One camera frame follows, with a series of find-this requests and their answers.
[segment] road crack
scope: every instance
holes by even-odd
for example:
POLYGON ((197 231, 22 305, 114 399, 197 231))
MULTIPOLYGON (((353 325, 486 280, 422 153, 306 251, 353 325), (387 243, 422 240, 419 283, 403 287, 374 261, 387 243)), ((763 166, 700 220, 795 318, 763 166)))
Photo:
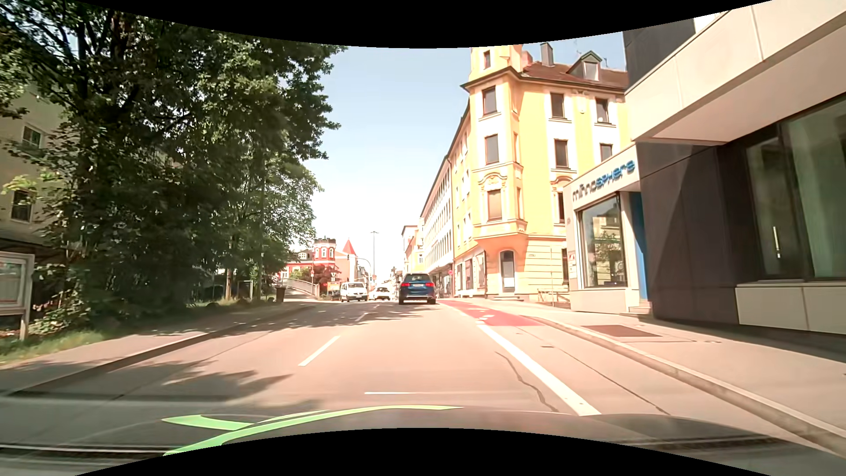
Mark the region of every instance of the road crack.
POLYGON ((500 356, 500 357, 502 357, 502 358, 504 358, 504 359, 505 359, 505 362, 507 362, 507 363, 508 363, 508 365, 511 367, 511 369, 514 371, 514 375, 516 375, 516 376, 517 376, 517 380, 518 380, 521 384, 523 384, 523 385, 525 385, 525 386, 527 386, 527 387, 530 387, 530 388, 531 388, 531 389, 533 389, 535 392, 537 392, 537 398, 538 398, 538 400, 540 400, 540 401, 541 401, 541 403, 542 403, 543 405, 545 405, 546 407, 548 407, 550 410, 552 410, 552 411, 553 411, 553 412, 555 412, 555 413, 560 413, 560 412, 558 411, 558 409, 557 409, 557 408, 555 408, 555 407, 553 407, 552 405, 550 405, 549 403, 547 403, 547 399, 543 396, 543 392, 541 391, 541 389, 539 389, 539 388, 535 387, 534 385, 530 384, 529 382, 526 382, 526 381, 523 379, 523 376, 522 376, 522 375, 520 375, 520 372, 519 372, 519 371, 517 370, 517 368, 514 366, 514 363, 512 363, 512 362, 511 362, 511 359, 509 359, 508 357, 504 356, 503 354, 501 354, 501 353, 499 353, 499 352, 495 352, 495 353, 496 353, 498 356, 500 356))
MULTIPOLYGON (((526 330, 526 329, 523 329, 523 328, 521 328, 521 327, 518 327, 517 329, 520 329, 520 330, 522 330, 523 332, 525 332, 526 334, 531 335, 532 337, 535 337, 537 340, 544 341, 541 337, 539 337, 539 336, 537 336, 537 335, 532 334, 531 332, 529 332, 529 331, 528 331, 528 330, 526 330)), ((653 406, 653 407, 654 407, 654 408, 655 408, 658 412, 661 412, 661 413, 663 413, 663 414, 665 414, 665 415, 667 415, 667 416, 672 416, 672 415, 670 415, 670 413, 669 413, 669 412, 667 412, 667 411, 666 411, 666 410, 664 410, 663 408, 659 407, 658 405, 656 405, 655 403, 653 403, 652 401, 650 401, 650 400, 649 400, 649 399, 647 399, 646 397, 644 397, 644 396, 642 396, 642 395, 638 395, 638 394, 637 394, 637 392, 635 392, 634 390, 631 390, 630 388, 626 387, 625 385, 623 385, 623 384, 619 383, 617 380, 614 380, 614 379, 612 379, 611 377, 608 377, 607 375, 603 374, 602 372, 600 372, 600 371, 599 371, 599 370, 597 370, 596 368, 593 368, 592 366, 588 365, 586 362, 584 362, 584 361, 582 361, 581 359, 577 358, 575 355, 573 355, 573 354, 571 354, 571 353, 569 353, 569 352, 565 351, 565 350, 564 350, 564 349, 562 349, 561 347, 558 347, 558 346, 555 346, 555 345, 553 345, 553 346, 551 346, 551 347, 555 348, 555 349, 556 349, 556 350, 558 350, 558 351, 563 352, 565 355, 569 356, 570 358, 572 358, 572 359, 573 359, 573 360, 575 360, 576 362, 578 362, 578 363, 580 363, 580 364, 584 365, 585 367, 589 368, 590 370, 593 370, 593 371, 594 371, 594 372, 596 372, 598 375, 600 375, 600 376, 601 376, 601 377, 603 377, 604 379, 608 380, 609 382, 611 382, 611 383, 615 384, 616 386, 620 387, 621 389, 623 389, 623 390, 627 391, 627 392, 628 392, 628 393, 630 393, 632 396, 635 396, 635 397, 637 397, 637 398, 641 399, 642 401, 644 401, 644 402, 648 403, 649 405, 652 405, 652 406, 653 406)))

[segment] car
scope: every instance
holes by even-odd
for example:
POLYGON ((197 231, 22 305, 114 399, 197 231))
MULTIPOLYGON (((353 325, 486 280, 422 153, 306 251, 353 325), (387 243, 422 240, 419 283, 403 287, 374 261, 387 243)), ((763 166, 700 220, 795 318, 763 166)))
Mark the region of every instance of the car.
POLYGON ((435 304, 435 283, 426 273, 408 273, 399 285, 399 303, 405 304, 409 299, 426 299, 429 304, 435 304))
POLYGON ((390 301, 391 291, 385 286, 377 286, 375 290, 371 291, 372 301, 390 301))
POLYGON ((364 283, 342 283, 341 284, 341 302, 350 301, 367 301, 367 288, 364 283))

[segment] sky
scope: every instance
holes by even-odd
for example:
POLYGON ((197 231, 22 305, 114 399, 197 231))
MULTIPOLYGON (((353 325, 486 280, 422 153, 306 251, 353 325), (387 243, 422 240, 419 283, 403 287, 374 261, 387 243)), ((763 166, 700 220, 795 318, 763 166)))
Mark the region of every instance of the sky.
MULTIPOLYGON (((608 67, 625 69, 621 33, 550 45, 556 63, 592 50, 608 67)), ((523 48, 541 59, 540 43, 523 48)), ((372 262, 375 253, 381 281, 391 267, 403 267, 400 233, 417 224, 467 106, 460 85, 470 74, 470 48, 351 47, 332 64, 322 83, 333 108, 328 117, 341 127, 323 136, 329 159, 306 163, 325 189, 312 200, 314 225, 338 248, 349 238, 362 258, 372 262)))

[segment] blue car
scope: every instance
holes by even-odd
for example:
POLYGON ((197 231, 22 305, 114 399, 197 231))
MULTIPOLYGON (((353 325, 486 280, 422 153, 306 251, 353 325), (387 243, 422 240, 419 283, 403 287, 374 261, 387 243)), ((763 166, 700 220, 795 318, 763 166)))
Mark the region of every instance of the blue car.
POLYGON ((428 274, 408 273, 399 286, 399 303, 409 299, 426 299, 429 304, 435 303, 435 283, 428 274))

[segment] road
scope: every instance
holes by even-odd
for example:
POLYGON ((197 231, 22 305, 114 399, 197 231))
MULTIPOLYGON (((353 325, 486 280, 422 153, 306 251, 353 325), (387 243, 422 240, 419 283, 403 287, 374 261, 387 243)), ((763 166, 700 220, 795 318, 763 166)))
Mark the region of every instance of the road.
POLYGON ((195 429, 163 418, 258 421, 388 404, 666 414, 798 440, 617 353, 460 301, 319 302, 70 385, 61 397, 5 401, 0 436, 7 444, 175 447, 196 439, 195 429))

